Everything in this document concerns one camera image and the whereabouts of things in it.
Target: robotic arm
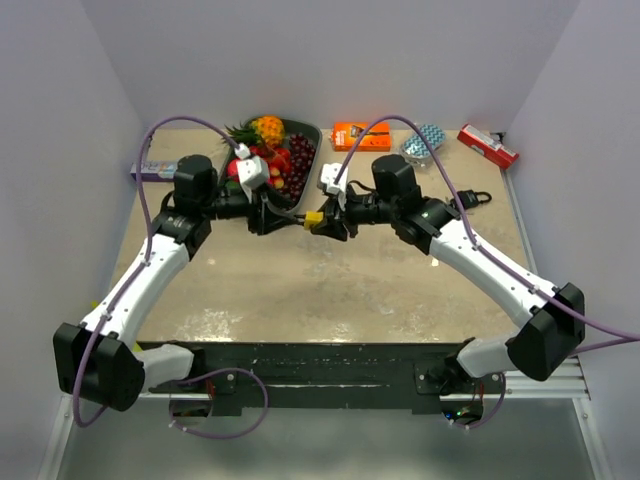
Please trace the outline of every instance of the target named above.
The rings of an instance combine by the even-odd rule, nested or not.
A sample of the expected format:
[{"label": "robotic arm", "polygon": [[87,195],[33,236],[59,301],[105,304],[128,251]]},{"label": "robotic arm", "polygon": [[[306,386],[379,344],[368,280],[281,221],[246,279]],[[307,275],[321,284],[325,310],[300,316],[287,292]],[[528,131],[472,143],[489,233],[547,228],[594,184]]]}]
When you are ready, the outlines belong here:
[{"label": "robotic arm", "polygon": [[[319,180],[327,200],[319,211],[307,213],[304,226],[314,235],[340,241],[353,238],[359,225],[389,224],[404,242],[416,246],[462,273],[509,315],[518,330],[492,339],[469,339],[427,372],[442,395],[460,391],[484,375],[520,370],[544,381],[584,339],[584,325],[548,304],[490,262],[467,237],[459,213],[436,198],[423,197],[413,168],[399,155],[372,164],[375,188],[357,194],[346,175],[336,182],[340,165],[324,165]],[[174,206],[163,202],[154,219],[153,251],[143,272],[126,290],[99,334],[91,352],[81,397],[116,410],[128,409],[139,393],[159,384],[203,372],[204,353],[186,345],[167,343],[132,352],[138,331],[169,282],[193,258],[211,232],[210,220],[246,217],[249,231],[267,234],[300,223],[286,214],[287,200],[265,184],[268,169],[254,157],[239,169],[242,190],[217,187],[217,173],[208,158],[183,158],[174,177]],[[567,284],[558,288],[535,276],[476,239],[493,255],[526,276],[542,290],[578,312],[584,312],[582,292]],[[146,244],[123,278],[143,261]],[[63,324],[54,336],[60,388],[71,393],[88,338],[98,327],[112,293],[83,321]]]}]

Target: pineapple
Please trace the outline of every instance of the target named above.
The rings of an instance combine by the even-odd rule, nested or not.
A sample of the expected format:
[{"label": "pineapple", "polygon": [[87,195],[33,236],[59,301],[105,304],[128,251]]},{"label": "pineapple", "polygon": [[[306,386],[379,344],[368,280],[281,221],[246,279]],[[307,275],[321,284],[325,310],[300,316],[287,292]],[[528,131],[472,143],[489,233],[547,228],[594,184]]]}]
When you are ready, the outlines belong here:
[{"label": "pineapple", "polygon": [[246,145],[261,145],[264,142],[271,148],[282,145],[285,135],[282,120],[273,115],[256,118],[240,128],[227,128],[227,131],[236,142]]}]

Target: table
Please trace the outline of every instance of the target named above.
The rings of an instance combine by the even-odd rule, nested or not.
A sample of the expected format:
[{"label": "table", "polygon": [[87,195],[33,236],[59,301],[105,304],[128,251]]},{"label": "table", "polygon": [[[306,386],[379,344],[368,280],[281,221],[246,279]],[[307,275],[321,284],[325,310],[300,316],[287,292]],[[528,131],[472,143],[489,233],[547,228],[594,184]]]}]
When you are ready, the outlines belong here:
[{"label": "table", "polygon": [[[447,132],[439,149],[459,190],[493,195],[470,212],[486,240],[526,265],[521,238],[498,167]],[[409,131],[393,133],[400,145]],[[319,163],[342,161],[323,131]],[[226,147],[200,129],[161,130],[152,161],[200,153],[220,167]],[[373,184],[371,162],[380,153],[357,153],[349,178]],[[319,165],[312,172],[317,178]],[[435,165],[420,168],[424,195],[450,198]],[[171,184],[145,184],[151,213],[158,212]],[[303,211],[315,210],[322,193],[310,190]],[[401,242],[384,225],[361,227],[346,243],[316,237],[298,227],[268,236],[248,233],[244,220],[216,221],[193,261],[180,272],[152,309],[140,340],[242,342],[459,342],[513,329],[508,317],[477,287],[447,265]],[[142,245],[139,201],[129,221],[115,272],[119,278]]]}]

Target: orange box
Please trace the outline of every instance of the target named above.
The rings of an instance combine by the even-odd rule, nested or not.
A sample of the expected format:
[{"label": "orange box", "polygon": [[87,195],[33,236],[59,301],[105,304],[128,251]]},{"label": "orange box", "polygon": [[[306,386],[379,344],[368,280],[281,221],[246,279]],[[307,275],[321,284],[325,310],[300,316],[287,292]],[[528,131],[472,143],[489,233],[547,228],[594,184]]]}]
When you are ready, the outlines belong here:
[{"label": "orange box", "polygon": [[[368,123],[336,123],[331,143],[336,152],[350,150]],[[362,139],[358,152],[388,152],[391,150],[391,129],[388,123],[379,123]]]}]

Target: bowl of fruit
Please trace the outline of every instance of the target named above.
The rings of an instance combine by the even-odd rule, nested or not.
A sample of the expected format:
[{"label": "bowl of fruit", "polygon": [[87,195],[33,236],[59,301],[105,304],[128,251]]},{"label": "bowl of fruit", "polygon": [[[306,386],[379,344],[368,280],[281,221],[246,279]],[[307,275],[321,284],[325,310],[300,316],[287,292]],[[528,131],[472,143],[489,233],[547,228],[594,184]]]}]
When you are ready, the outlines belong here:
[{"label": "bowl of fruit", "polygon": [[[240,127],[227,128],[238,143],[244,143],[251,152],[269,165],[269,184],[293,203],[295,211],[309,185],[322,133],[308,123],[264,115],[252,118]],[[238,169],[233,149],[229,149],[220,172],[220,185],[239,188]]]}]

